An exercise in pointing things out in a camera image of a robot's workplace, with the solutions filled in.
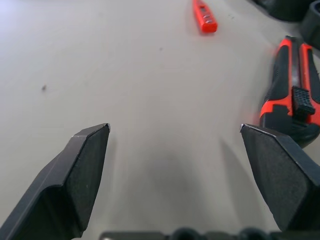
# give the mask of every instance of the red utility knife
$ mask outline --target red utility knife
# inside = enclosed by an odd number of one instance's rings
[[[204,33],[217,31],[218,23],[210,8],[201,0],[193,0],[193,10],[199,28]]]

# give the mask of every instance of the small red object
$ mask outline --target small red object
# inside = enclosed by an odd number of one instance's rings
[[[204,33],[217,31],[218,23],[210,8],[201,0],[193,0],[193,10],[199,28]]]

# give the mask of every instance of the black object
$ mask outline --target black object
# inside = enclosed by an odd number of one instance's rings
[[[285,134],[247,124],[240,132],[255,182],[279,228],[320,230],[320,166]]]
[[[98,193],[109,132],[101,124],[74,135],[34,179],[0,228],[0,239],[81,237]]]
[[[273,65],[272,84],[264,98],[260,126],[289,135],[305,147],[320,134],[320,80],[312,47],[286,36]]]
[[[314,0],[253,0],[272,17],[288,22],[300,22]]]
[[[181,228],[176,230],[172,235],[164,235],[160,232],[104,232],[99,240],[170,240],[178,233],[179,238],[175,240],[318,240],[320,239],[319,231],[286,231],[265,232],[256,228],[246,228],[238,236],[225,232],[209,231],[205,234],[199,234],[190,228]]]
[[[300,26],[303,40],[320,50],[320,1],[310,4],[307,14]]]

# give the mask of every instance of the rubber grip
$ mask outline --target rubber grip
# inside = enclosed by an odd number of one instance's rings
[[[287,114],[293,115],[292,109],[292,42],[289,38],[283,39],[273,66],[272,84],[264,98],[260,117],[265,113],[272,113],[274,106],[285,106]]]
[[[308,124],[320,126],[320,80],[314,63],[312,47],[303,43],[300,46],[300,66],[302,87],[310,92],[310,101],[315,108],[315,114],[309,115]]]

